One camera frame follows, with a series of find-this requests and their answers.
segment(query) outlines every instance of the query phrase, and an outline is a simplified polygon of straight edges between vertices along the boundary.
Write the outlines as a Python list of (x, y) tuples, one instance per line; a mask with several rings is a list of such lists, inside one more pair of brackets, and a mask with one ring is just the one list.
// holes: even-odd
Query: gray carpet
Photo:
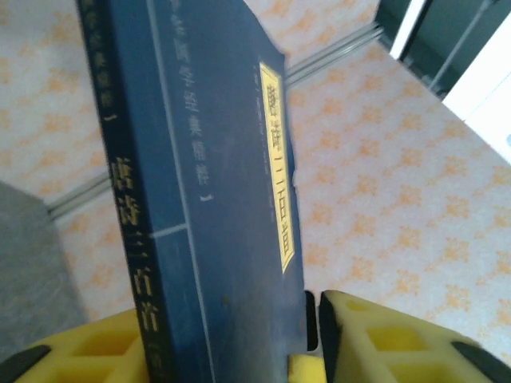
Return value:
[(44, 203), (0, 183), (0, 361), (85, 323)]

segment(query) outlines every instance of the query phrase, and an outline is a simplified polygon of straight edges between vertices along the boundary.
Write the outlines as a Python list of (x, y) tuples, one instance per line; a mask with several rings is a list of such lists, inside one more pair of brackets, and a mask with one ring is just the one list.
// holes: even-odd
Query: dark blue book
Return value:
[(78, 4), (152, 381), (287, 381), (307, 337), (284, 56), (242, 1)]

